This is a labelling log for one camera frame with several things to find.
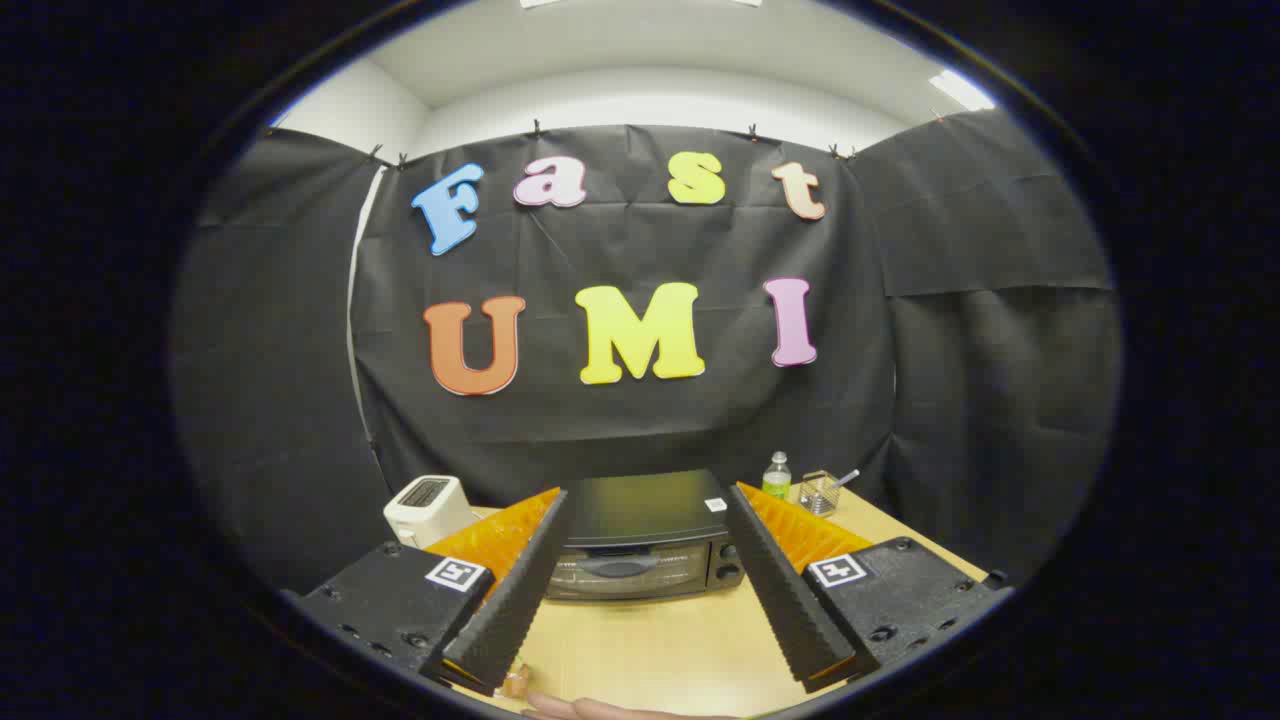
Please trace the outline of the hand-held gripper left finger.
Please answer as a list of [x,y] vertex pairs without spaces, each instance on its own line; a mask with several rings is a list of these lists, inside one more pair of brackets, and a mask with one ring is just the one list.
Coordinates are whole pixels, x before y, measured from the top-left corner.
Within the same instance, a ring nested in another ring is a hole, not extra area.
[[388,542],[291,602],[366,659],[490,696],[524,644],[568,532],[535,495],[425,550]]

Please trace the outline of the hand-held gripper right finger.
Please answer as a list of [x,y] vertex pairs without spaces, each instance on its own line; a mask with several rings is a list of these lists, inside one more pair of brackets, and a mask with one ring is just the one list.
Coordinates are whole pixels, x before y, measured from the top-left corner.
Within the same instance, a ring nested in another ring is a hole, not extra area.
[[750,486],[724,493],[740,561],[794,678],[806,691],[914,660],[1002,603],[908,536],[872,542]]

